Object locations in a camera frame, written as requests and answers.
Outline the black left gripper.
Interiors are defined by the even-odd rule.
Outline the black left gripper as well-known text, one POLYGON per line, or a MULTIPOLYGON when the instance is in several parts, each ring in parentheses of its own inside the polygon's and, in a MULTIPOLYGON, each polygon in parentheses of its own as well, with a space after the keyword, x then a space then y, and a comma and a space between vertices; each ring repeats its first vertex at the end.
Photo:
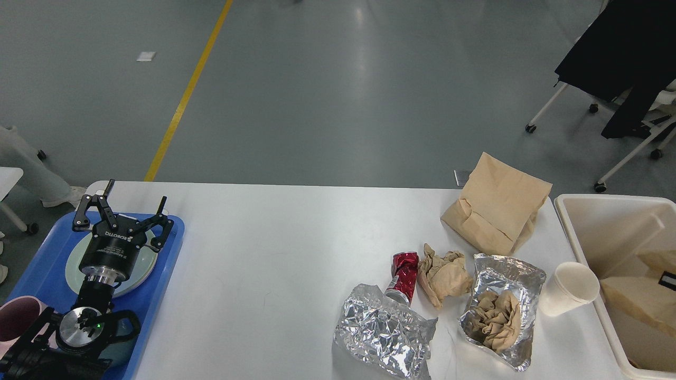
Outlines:
POLYGON ((86 216, 90 207, 96 207, 101 221, 92 229, 92 239, 80 260, 78 269, 86 275, 93 275, 95 269, 113 270, 116 274, 115 283, 127 281, 132 274, 140 247, 146 245, 146 232, 152 227, 160 225, 162 233, 150 240, 149 248, 160 252, 166 245, 166 240, 174 226, 174 221, 163 214, 167 196, 163 196, 154 216, 138 221, 121 214, 114 214, 108 204, 115 180, 111 179, 103 195, 89 195, 85 193, 76 208, 72 230, 82 232, 89 229, 91 221, 86 216))

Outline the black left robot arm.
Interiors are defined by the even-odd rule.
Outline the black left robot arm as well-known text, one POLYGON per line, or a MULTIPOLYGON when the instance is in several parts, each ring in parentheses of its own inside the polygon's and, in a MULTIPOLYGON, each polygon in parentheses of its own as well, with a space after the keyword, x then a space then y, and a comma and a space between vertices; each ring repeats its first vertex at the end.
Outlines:
POLYGON ((2 379, 131 379, 181 247, 165 212, 118 213, 83 195, 59 219, 2 306, 2 379))

